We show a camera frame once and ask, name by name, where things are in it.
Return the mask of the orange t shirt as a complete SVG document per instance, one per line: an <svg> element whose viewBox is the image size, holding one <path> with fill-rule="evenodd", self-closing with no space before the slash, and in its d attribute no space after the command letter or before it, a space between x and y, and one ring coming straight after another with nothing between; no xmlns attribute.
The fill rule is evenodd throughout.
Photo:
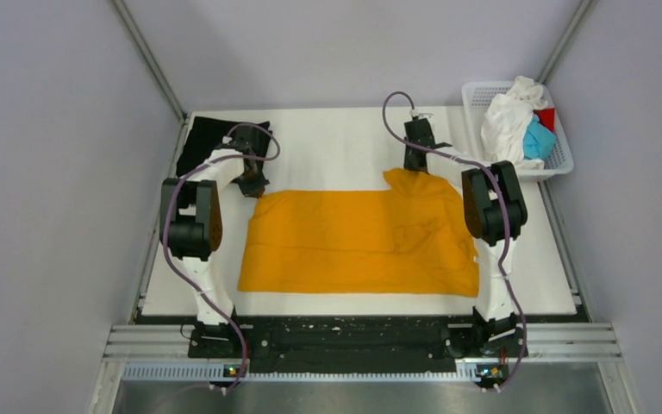
<svg viewBox="0 0 662 414"><path fill-rule="evenodd" d="M248 223L242 292L478 295L459 192L396 168L383 191L279 191Z"/></svg>

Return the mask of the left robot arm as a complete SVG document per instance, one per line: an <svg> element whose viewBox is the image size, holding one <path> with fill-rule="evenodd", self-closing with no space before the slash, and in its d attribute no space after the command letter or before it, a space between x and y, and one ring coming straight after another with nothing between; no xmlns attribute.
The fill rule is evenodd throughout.
<svg viewBox="0 0 662 414"><path fill-rule="evenodd" d="M267 128L239 123L221 135L209 156L161 186L159 229L167 265L192 290L197 322L190 356L245 358L246 340L234 315L234 303L222 282L214 254L223 238L220 195L229 185L246 198L259 198L268 185L263 166L275 160Z"/></svg>

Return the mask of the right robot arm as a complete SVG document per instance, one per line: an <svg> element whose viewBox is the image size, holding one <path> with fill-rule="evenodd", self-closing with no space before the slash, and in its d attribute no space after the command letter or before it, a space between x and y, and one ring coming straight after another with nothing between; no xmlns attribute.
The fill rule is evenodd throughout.
<svg viewBox="0 0 662 414"><path fill-rule="evenodd" d="M510 276L528 207L515 167L509 161L485 164L438 142L422 115L405 122L404 131L404 167L446 179L462 191L465 226L478 252L480 283L472 326L451 334L447 351L454 358L524 355L528 321Z"/></svg>

